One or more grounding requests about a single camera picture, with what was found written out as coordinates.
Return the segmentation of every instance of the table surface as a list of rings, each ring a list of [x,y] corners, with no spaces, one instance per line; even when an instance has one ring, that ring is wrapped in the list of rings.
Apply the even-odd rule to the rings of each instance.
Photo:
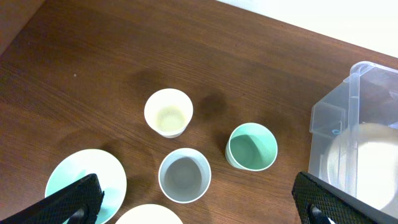
[[[0,219],[43,199],[54,168],[82,149],[116,156],[130,208],[156,203],[184,223],[299,223],[291,189],[308,169],[311,107],[358,61],[390,56],[220,2],[47,1],[0,57]],[[144,105],[162,88],[193,101],[178,138],[159,136]],[[275,135],[270,168],[232,168],[232,130],[256,122]],[[191,147],[210,162],[198,201],[177,204],[157,182],[163,158]]]

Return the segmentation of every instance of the mint green plate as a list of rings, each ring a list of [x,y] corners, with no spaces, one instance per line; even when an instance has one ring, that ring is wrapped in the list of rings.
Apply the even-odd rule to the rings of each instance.
[[[122,164],[108,152],[85,149],[68,156],[52,172],[45,188],[45,197],[88,174],[96,174],[101,189],[105,191],[95,223],[106,223],[119,210],[127,189],[127,178]]]

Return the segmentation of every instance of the clear plastic bin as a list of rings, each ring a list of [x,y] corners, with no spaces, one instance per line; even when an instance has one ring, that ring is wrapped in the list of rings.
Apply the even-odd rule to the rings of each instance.
[[[313,106],[310,132],[309,173],[398,218],[398,70],[353,65]]]

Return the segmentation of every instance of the cup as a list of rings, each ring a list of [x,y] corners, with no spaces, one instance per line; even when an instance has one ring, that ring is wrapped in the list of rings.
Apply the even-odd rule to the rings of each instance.
[[[173,202],[190,203],[202,197],[210,186],[211,169],[197,150],[183,148],[171,152],[159,169],[159,185]]]
[[[235,168],[262,171],[275,162],[277,153],[276,139],[266,127],[246,123],[232,132],[226,145],[225,157]]]
[[[191,99],[182,91],[163,89],[149,97],[144,108],[147,124],[166,138],[181,135],[192,119]]]

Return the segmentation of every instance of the white wall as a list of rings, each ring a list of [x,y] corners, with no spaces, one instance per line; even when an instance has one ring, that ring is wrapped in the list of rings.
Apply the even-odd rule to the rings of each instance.
[[[397,0],[219,0],[398,58]]]

